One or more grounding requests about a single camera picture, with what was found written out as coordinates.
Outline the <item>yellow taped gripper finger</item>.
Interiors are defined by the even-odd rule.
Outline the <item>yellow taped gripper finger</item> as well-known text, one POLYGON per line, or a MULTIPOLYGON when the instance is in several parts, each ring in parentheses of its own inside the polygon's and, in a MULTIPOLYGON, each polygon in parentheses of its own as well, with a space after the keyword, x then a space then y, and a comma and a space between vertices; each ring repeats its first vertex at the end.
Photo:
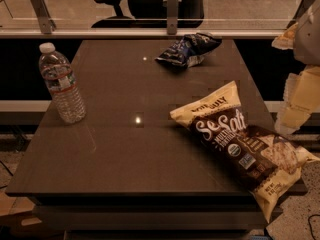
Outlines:
POLYGON ((320 106, 320 67, 307 65, 299 74, 290 73, 285 82, 283 103, 275 129, 280 134, 297 131, 320 106))

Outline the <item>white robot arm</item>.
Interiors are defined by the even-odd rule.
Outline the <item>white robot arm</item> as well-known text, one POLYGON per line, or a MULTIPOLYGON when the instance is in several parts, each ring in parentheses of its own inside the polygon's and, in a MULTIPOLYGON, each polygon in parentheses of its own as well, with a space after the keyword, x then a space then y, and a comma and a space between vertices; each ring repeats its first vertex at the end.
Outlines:
POLYGON ((272 46, 292 49, 294 58, 306 65, 299 74, 290 73, 285 82, 275 129, 287 135, 297 131, 320 106, 320 0, 276 37, 272 46))

